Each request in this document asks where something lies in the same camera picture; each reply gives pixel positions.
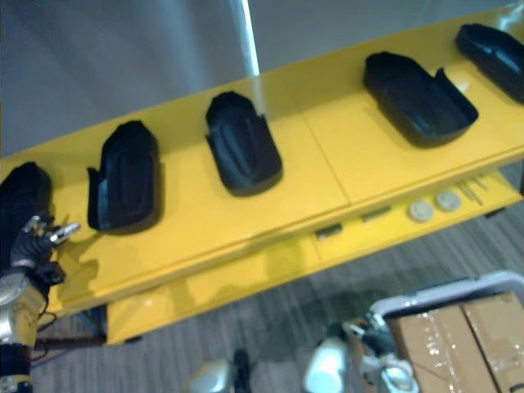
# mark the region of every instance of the gray carpet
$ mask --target gray carpet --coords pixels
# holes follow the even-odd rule
[[[518,184],[521,170],[518,164],[503,172]],[[132,345],[72,351],[33,371],[35,391],[180,392],[204,361],[231,357],[242,347],[255,363],[254,393],[298,392],[312,349],[330,322],[363,315],[375,300],[438,281],[496,269],[522,273],[523,206],[265,291]]]

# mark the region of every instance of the gray wall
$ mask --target gray wall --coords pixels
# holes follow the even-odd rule
[[[3,1],[3,153],[248,75],[239,2]],[[508,2],[249,1],[262,71]]]

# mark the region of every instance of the yellow shelf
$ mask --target yellow shelf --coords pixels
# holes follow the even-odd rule
[[[189,316],[239,300],[284,282],[327,269],[341,262],[405,242],[462,222],[494,209],[511,205],[522,197],[498,171],[483,175],[482,183],[468,185],[483,205],[469,201],[455,185],[443,189],[457,192],[463,205],[455,212],[436,209],[427,223],[412,221],[407,215],[411,201],[403,201],[375,219],[360,217],[341,223],[338,234],[318,240],[302,235],[268,246],[262,251],[216,265],[205,271],[179,278],[156,289],[112,302],[108,305],[108,344],[177,322]],[[433,203],[436,192],[422,199]]]
[[[351,205],[405,197],[407,192],[419,192],[424,184],[460,178],[495,157],[511,160],[522,154],[524,106],[487,79],[459,52],[454,40],[464,23],[498,27],[505,20],[508,32],[524,42],[523,14],[522,5],[473,14],[344,48],[279,71]],[[462,137],[442,147],[411,145],[364,87],[366,57],[383,51],[411,56],[432,75],[444,67],[478,109],[479,119]]]
[[[519,5],[501,7],[363,43],[2,159],[2,176],[35,160],[51,176],[57,220],[83,225],[60,249],[67,279],[52,289],[49,310],[72,314],[198,271],[206,274],[224,261],[524,158],[522,105],[465,61],[454,43],[459,26],[472,21],[504,24],[524,40],[522,14]],[[479,109],[479,120],[443,147],[409,145],[362,85],[365,57],[381,50],[413,56],[429,70],[444,66]],[[228,90],[248,96],[266,114],[282,156],[282,181],[258,196],[228,194],[204,137],[211,98]],[[96,233],[86,220],[86,168],[100,165],[103,142],[131,119],[142,120],[158,139],[163,215],[157,225],[135,235]]]

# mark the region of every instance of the brown cardboard box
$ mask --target brown cardboard box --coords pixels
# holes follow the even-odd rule
[[[463,305],[501,393],[524,393],[524,309],[507,292]]]
[[[389,322],[424,393],[494,393],[495,384],[459,305]]]

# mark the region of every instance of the black plastic tray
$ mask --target black plastic tray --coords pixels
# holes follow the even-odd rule
[[[11,265],[9,255],[16,237],[31,217],[48,213],[51,180],[34,162],[14,168],[0,184],[0,269]]]
[[[248,98],[226,92],[213,98],[206,113],[206,136],[220,178],[235,196],[254,195],[282,177],[282,160],[263,116]]]
[[[114,233],[151,227],[160,214],[160,163],[155,137],[141,121],[118,126],[102,148],[100,171],[88,168],[88,223]]]
[[[450,142],[478,118],[477,109],[443,69],[431,77],[406,56],[389,52],[369,56],[364,82],[390,121],[416,146]]]
[[[457,45],[509,96],[524,103],[524,45],[492,27],[463,25]]]

